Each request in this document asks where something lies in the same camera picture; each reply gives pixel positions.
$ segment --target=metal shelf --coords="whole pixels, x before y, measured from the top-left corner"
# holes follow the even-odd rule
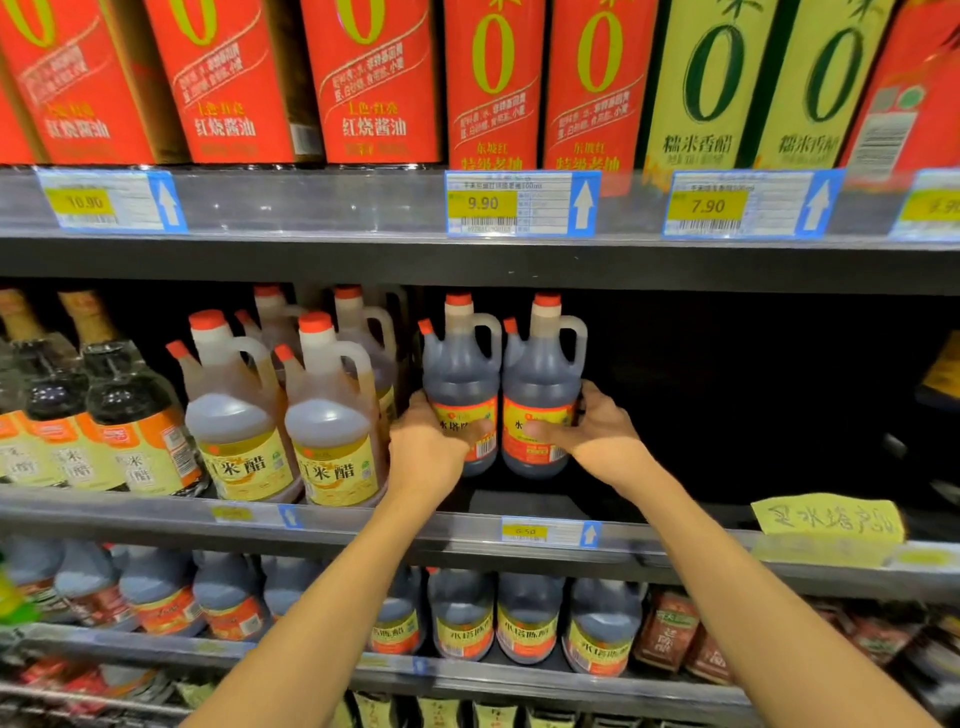
[[[498,494],[508,503],[507,494]],[[233,503],[241,511],[215,512],[224,501],[142,498],[118,493],[0,488],[0,529],[50,538],[81,538],[121,544],[207,548],[221,551],[319,558],[343,548],[367,522],[369,508],[321,508]],[[556,518],[556,512],[514,509],[521,517]],[[746,548],[763,538],[731,530]],[[604,522],[596,548],[527,546],[502,540],[500,516],[437,513],[414,541],[405,560],[414,565],[591,576],[626,581],[679,583],[666,552],[649,526]],[[769,564],[800,594],[902,599],[960,604],[960,566],[928,566],[900,560],[916,549],[960,554],[960,545],[908,542],[882,569]]]
[[[600,201],[594,238],[463,239],[445,234],[442,170],[172,172],[186,236],[64,232],[32,170],[0,171],[5,275],[960,294],[960,249],[886,238],[900,194],[844,192],[815,242],[665,240],[666,197],[637,175]]]
[[[17,646],[26,650],[145,665],[230,669],[255,647],[253,643],[157,637],[53,624],[30,624],[16,631]],[[365,653],[350,687],[466,700],[507,698],[619,716],[708,721],[731,728],[762,725],[740,688],[679,679],[581,675],[570,671],[559,646],[537,667],[511,663],[496,644],[479,663]]]

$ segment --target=jug handle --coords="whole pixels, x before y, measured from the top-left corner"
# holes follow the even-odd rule
[[[503,363],[503,327],[500,320],[490,313],[474,313],[473,325],[490,331],[490,362],[494,371],[500,371]]]
[[[380,412],[380,402],[376,396],[376,383],[373,381],[373,364],[367,350],[353,341],[338,341],[333,345],[338,356],[343,356],[353,362],[357,370],[357,383],[360,385],[360,394]]]
[[[280,391],[280,383],[276,380],[274,360],[263,344],[250,336],[235,336],[230,345],[238,352],[250,355],[256,365],[256,374],[260,379],[260,388],[265,395],[276,397]]]
[[[577,334],[577,348],[573,353],[571,367],[579,376],[584,372],[584,362],[587,361],[587,325],[576,316],[561,316],[560,328],[569,328]]]
[[[380,322],[380,328],[383,329],[383,348],[390,356],[390,360],[396,361],[396,334],[394,333],[394,320],[390,317],[390,314],[380,306],[368,305],[364,307],[363,315],[368,319],[376,319]]]

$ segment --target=human arm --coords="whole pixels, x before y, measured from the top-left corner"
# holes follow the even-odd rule
[[[185,728],[323,728],[347,689],[407,547],[492,428],[444,435],[422,392],[391,431],[390,487],[373,515]]]
[[[577,427],[534,422],[524,432],[570,452],[632,502],[657,530],[737,683],[772,728],[937,725],[711,518],[650,454],[627,413],[584,381]]]

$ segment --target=human hand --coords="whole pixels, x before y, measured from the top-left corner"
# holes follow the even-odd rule
[[[587,413],[575,427],[534,420],[523,433],[557,445],[580,463],[584,470],[613,486],[617,493],[633,499],[637,467],[652,459],[630,422],[630,415],[588,379],[583,381]]]
[[[390,488],[405,503],[437,509],[464,471],[467,453],[495,429],[491,420],[477,420],[456,432],[444,432],[422,390],[390,429]]]

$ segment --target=forearm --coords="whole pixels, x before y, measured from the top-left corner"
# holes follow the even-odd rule
[[[646,451],[638,451],[635,473],[634,504],[660,534],[705,626],[769,725],[936,725]]]
[[[388,491],[356,538],[184,725],[324,725],[430,512]]]

